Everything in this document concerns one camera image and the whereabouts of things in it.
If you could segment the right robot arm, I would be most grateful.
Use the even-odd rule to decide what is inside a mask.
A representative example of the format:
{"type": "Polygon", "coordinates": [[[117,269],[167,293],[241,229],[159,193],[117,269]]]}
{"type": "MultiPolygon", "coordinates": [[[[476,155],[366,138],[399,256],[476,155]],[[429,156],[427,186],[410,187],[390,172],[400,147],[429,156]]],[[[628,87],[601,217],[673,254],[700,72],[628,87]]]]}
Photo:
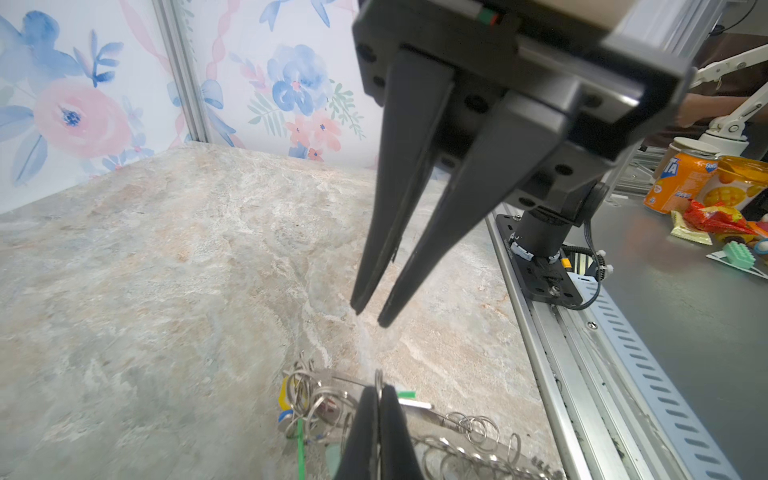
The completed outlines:
{"type": "Polygon", "coordinates": [[[432,171],[449,182],[379,314],[389,326],[497,206],[523,294],[585,309],[560,260],[623,151],[669,123],[687,60],[617,34],[629,1],[364,1],[352,33],[383,109],[371,224],[350,304],[363,311],[432,171]]]}

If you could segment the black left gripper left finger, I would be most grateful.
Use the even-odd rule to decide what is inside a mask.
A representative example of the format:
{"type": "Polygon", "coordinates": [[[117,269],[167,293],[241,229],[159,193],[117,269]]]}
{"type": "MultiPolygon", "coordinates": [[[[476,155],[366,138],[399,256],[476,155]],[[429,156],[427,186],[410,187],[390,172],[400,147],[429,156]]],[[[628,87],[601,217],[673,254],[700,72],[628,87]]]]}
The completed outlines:
{"type": "Polygon", "coordinates": [[[379,394],[363,389],[335,480],[376,480],[379,473],[379,394]]]}

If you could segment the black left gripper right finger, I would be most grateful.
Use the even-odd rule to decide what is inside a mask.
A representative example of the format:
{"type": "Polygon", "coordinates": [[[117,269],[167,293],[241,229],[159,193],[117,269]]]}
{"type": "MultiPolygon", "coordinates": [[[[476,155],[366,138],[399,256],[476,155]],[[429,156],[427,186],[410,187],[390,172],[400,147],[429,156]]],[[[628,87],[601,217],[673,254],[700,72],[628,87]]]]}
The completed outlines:
{"type": "Polygon", "coordinates": [[[384,385],[379,401],[380,478],[423,480],[395,389],[384,385]]]}

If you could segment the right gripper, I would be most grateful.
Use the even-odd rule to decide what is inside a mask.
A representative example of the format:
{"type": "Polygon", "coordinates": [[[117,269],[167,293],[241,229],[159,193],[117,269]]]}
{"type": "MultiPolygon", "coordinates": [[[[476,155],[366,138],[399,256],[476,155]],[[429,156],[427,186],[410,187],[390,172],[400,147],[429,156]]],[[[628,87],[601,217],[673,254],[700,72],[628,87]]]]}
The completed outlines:
{"type": "Polygon", "coordinates": [[[579,225],[621,152],[673,115],[688,61],[573,2],[364,1],[365,92],[383,110],[371,223],[350,305],[364,311],[434,168],[449,183],[378,317],[389,327],[493,207],[579,225]]]}

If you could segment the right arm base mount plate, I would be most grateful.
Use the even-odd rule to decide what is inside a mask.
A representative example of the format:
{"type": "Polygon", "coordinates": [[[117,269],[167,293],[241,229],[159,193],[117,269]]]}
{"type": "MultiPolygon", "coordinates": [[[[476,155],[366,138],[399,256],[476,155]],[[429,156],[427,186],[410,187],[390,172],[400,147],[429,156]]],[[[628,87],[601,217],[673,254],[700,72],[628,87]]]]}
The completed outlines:
{"type": "Polygon", "coordinates": [[[526,299],[566,308],[575,308],[584,302],[562,265],[559,253],[551,263],[549,257],[535,256],[525,247],[520,249],[517,242],[519,221],[511,215],[497,214],[495,224],[526,299]]]}

